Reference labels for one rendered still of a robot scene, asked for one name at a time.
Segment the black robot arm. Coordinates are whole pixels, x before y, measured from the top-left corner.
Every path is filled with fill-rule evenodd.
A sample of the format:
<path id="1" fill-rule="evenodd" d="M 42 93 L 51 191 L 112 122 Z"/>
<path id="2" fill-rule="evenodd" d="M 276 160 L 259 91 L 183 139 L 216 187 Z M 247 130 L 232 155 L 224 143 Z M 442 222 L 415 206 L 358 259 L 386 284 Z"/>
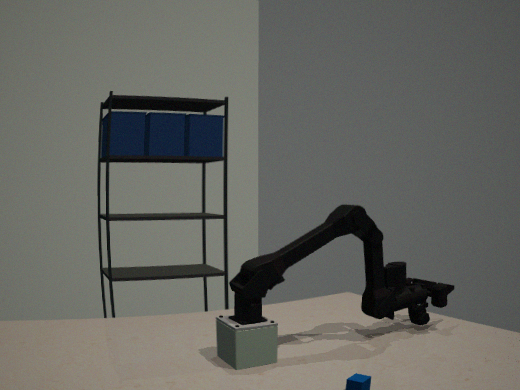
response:
<path id="1" fill-rule="evenodd" d="M 262 297 L 268 289 L 284 281 L 285 269 L 320 249 L 333 239 L 353 234 L 364 242 L 365 291 L 361 310 L 377 319 L 394 319 L 394 312 L 408 308 L 410 321 L 415 325 L 427 324 L 428 303 L 409 308 L 406 286 L 406 262 L 383 263 L 383 234 L 365 209 L 356 205 L 340 205 L 317 228 L 289 243 L 278 251 L 245 261 L 229 283 L 235 292 L 233 321 L 248 325 L 265 322 L 262 317 Z"/>

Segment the blue cube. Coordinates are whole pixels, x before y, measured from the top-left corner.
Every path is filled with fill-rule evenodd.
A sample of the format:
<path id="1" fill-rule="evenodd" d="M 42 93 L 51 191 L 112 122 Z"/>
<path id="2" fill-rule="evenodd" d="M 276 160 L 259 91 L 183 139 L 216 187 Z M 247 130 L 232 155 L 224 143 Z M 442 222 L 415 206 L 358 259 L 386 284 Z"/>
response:
<path id="1" fill-rule="evenodd" d="M 370 390 L 371 377 L 355 373 L 352 377 L 346 379 L 345 390 Z"/>

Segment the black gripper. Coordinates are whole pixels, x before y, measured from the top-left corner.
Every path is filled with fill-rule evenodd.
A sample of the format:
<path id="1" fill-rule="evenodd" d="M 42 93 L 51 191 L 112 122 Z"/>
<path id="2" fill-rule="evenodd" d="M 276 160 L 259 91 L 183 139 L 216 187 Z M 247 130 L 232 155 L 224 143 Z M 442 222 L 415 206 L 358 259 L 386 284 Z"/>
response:
<path id="1" fill-rule="evenodd" d="M 426 303 L 428 296 L 432 298 L 431 304 L 433 306 L 442 308 L 447 305 L 447 295 L 454 290 L 455 286 L 443 283 L 437 284 L 434 281 L 430 282 L 418 278 L 406 278 L 406 286 L 403 288 L 409 292 L 409 308 L 414 309 L 415 305 Z"/>

